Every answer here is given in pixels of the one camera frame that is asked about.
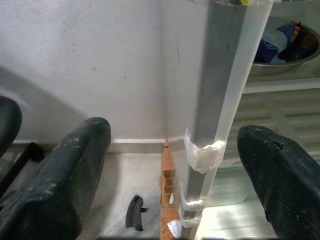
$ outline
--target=black plastic clip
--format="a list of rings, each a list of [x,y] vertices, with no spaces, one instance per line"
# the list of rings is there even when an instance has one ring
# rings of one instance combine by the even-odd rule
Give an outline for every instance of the black plastic clip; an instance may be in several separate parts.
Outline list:
[[[135,195],[130,202],[128,211],[125,217],[125,227],[135,228],[135,230],[142,231],[141,213],[148,211],[148,208],[143,208],[144,200],[139,195]]]

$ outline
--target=white shelf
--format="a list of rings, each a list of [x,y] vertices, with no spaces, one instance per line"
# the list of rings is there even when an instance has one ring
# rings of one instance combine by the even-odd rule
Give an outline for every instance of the white shelf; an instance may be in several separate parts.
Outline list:
[[[249,82],[246,84],[243,93],[252,94],[317,88],[320,88],[320,77],[279,81]]]

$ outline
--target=white tiled floor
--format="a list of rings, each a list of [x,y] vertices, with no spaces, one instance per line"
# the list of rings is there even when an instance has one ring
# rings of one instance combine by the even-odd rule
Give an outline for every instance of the white tiled floor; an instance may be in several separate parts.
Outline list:
[[[115,153],[106,156],[98,190],[78,240],[98,237],[160,237],[160,153]],[[143,231],[126,228],[132,198],[143,198]]]

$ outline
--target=baseboard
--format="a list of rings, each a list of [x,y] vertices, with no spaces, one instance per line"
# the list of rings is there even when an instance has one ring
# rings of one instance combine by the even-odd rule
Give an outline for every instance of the baseboard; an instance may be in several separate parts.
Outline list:
[[[10,147],[10,152],[20,152],[25,149],[31,140],[15,140]],[[45,152],[51,152],[58,142],[33,141],[41,146]],[[108,153],[163,153],[164,139],[113,139]]]

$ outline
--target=shelf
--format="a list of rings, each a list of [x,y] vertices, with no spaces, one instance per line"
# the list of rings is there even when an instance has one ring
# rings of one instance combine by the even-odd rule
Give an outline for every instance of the shelf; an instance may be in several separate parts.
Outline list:
[[[279,81],[249,82],[246,84],[243,93],[252,94],[316,88],[320,88],[320,77]]]

